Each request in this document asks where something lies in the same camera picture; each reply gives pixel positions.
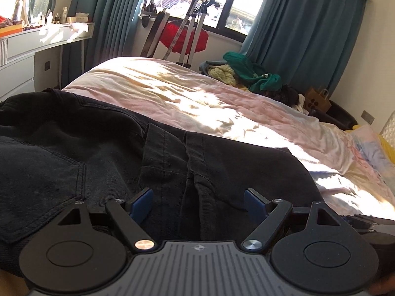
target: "pink blanket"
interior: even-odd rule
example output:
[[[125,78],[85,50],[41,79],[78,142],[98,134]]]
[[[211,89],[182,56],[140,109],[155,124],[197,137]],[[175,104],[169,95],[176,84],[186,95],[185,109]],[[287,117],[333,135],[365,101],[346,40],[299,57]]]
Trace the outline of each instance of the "pink blanket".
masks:
[[[336,212],[395,219],[393,193],[362,158],[350,135],[269,98],[146,58],[109,60],[64,90],[184,130],[287,147],[311,172]]]

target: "blue fabric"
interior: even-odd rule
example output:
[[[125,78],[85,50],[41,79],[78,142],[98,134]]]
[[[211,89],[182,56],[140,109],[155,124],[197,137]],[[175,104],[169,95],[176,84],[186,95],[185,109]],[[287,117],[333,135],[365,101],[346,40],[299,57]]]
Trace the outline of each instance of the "blue fabric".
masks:
[[[69,16],[89,13],[95,23],[92,39],[85,43],[85,71],[114,57],[130,54],[141,0],[72,0]],[[62,88],[81,75],[81,42],[64,46]]]
[[[264,0],[241,53],[300,92],[337,86],[366,0]]]

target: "yellow pillow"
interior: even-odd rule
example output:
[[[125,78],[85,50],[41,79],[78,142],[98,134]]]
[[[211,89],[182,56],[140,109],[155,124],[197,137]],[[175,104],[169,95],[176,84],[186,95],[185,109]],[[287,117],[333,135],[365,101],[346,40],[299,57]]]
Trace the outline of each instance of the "yellow pillow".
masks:
[[[352,130],[356,130],[360,127],[360,125],[355,125],[352,127]],[[395,149],[391,147],[387,140],[383,138],[382,135],[378,134],[378,138],[380,139],[381,147],[383,148],[384,152],[387,154],[388,159],[395,164]]]

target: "brown paper bag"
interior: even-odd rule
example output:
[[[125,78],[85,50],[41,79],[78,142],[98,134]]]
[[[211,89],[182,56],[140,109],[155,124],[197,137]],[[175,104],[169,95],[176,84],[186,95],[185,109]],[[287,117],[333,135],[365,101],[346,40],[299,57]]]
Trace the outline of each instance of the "brown paper bag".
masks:
[[[305,104],[303,108],[310,112],[312,109],[317,109],[322,112],[327,112],[332,106],[329,101],[329,92],[323,89],[320,92],[316,91],[313,87],[305,93]]]

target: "vanity table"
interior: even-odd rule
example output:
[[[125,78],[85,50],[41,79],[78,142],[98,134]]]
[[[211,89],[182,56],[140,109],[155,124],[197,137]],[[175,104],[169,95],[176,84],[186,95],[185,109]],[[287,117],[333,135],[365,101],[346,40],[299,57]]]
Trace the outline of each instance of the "vanity table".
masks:
[[[92,38],[93,31],[94,23],[50,24],[0,38],[0,101],[19,93],[35,91],[36,52],[82,41],[81,62],[84,68],[83,42]]]

